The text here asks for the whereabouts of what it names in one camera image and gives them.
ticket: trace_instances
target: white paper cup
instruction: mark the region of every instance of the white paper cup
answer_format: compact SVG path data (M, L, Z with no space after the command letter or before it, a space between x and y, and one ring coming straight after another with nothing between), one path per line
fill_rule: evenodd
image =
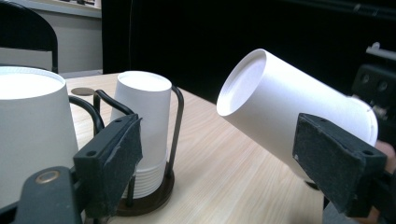
M328 119L372 146L377 138L377 121L370 106L264 49L250 52L231 72L221 89L217 110L308 181L291 155L300 113Z
M24 181L51 166L73 166L78 151L64 79L49 71L0 67L0 207Z
M171 90L172 83L156 74L141 71L119 74L114 98L142 118L143 159L136 168L134 198L150 195L163 182ZM124 115L119 110L112 110L111 120L121 116Z

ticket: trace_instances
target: wall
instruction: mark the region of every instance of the wall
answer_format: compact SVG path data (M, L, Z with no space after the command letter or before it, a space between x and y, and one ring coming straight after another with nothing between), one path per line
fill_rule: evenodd
M102 19L100 9L54 7L15 1L37 12L55 30L58 37L59 73L100 70L102 63ZM50 70L49 52L0 48L0 63L24 64Z

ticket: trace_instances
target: black chair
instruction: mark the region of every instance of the black chair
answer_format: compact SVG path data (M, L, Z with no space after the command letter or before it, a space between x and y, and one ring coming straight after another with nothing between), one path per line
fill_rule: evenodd
M0 48L51 51L58 73L58 39L50 24L19 4L0 0Z

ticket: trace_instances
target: table surface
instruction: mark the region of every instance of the table surface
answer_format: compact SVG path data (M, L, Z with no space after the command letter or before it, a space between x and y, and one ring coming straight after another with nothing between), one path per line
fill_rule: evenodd
M114 96L117 75L67 79L74 88ZM323 196L289 167L220 117L216 106L187 91L177 145L176 182L166 205L140 217L112 217L119 223L321 223ZM91 96L79 96L89 102ZM79 147L92 139L89 115L71 105ZM102 103L109 123L111 108ZM175 127L172 94L168 148Z

